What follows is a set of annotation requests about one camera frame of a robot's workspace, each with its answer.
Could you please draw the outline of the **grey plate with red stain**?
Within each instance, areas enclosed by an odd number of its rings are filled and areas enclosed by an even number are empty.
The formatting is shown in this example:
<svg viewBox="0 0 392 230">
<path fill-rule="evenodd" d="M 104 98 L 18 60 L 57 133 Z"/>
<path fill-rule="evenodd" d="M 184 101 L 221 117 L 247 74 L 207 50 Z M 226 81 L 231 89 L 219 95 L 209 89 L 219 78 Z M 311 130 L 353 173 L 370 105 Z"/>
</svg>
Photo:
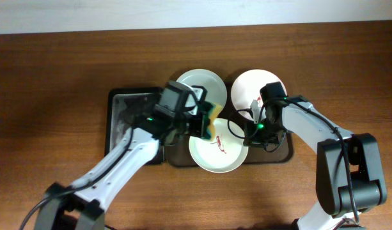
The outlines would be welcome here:
<svg viewBox="0 0 392 230">
<path fill-rule="evenodd" d="M 224 109 L 227 102 L 227 89 L 216 73 L 206 69 L 193 69 L 183 73 L 176 81 L 188 86 L 203 86 L 207 90 L 205 100 Z"/>
</svg>

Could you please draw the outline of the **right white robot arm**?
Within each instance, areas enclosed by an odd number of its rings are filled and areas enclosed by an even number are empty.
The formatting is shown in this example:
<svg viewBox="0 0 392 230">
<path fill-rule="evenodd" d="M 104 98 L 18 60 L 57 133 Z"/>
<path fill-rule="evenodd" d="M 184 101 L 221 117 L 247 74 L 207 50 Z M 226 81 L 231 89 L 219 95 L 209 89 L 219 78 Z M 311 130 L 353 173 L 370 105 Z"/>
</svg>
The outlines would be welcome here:
<svg viewBox="0 0 392 230">
<path fill-rule="evenodd" d="M 359 216 L 388 198 L 379 145 L 369 133 L 354 134 L 319 113 L 303 96 L 287 96 L 282 83 L 260 89 L 262 105 L 252 103 L 247 112 L 244 145 L 266 148 L 280 145 L 295 133 L 317 155 L 317 201 L 292 229 L 350 229 Z"/>
</svg>

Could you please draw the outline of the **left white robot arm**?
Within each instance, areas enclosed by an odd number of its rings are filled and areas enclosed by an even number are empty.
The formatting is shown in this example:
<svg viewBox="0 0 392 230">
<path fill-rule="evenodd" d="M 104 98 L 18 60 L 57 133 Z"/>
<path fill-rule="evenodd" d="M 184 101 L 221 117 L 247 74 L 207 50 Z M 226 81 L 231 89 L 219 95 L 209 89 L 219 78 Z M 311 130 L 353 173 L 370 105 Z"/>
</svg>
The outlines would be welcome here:
<svg viewBox="0 0 392 230">
<path fill-rule="evenodd" d="M 169 110 L 155 105 L 138 114 L 119 144 L 93 169 L 68 187 L 52 184 L 33 208 L 38 212 L 35 229 L 106 229 L 105 214 L 131 177 L 151 161 L 160 146 L 188 135 L 211 140 L 219 108 L 205 102 Z"/>
</svg>

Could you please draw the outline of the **cream plate with red stain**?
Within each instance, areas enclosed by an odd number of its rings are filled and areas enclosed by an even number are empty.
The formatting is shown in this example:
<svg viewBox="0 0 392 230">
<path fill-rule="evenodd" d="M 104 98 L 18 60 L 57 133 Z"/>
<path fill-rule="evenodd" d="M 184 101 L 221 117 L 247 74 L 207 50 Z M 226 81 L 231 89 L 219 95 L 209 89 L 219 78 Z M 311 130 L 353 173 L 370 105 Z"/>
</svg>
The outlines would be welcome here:
<svg viewBox="0 0 392 230">
<path fill-rule="evenodd" d="M 228 120 L 214 121 L 216 136 L 211 141 L 189 138 L 189 151 L 198 166 L 212 173 L 228 173 L 244 163 L 249 148 L 228 130 Z"/>
</svg>

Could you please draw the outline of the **green yellow sponge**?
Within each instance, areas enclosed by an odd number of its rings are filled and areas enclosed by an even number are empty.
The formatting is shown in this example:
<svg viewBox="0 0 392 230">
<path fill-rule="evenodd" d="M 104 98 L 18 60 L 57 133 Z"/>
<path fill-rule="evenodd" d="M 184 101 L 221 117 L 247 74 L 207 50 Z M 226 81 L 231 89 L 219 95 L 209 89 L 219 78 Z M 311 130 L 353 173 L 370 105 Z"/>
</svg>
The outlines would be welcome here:
<svg viewBox="0 0 392 230">
<path fill-rule="evenodd" d="M 217 103 L 208 103 L 209 109 L 204 115 L 203 139 L 211 141 L 216 136 L 216 128 L 214 121 L 218 118 L 219 113 L 223 110 L 223 106 Z"/>
</svg>

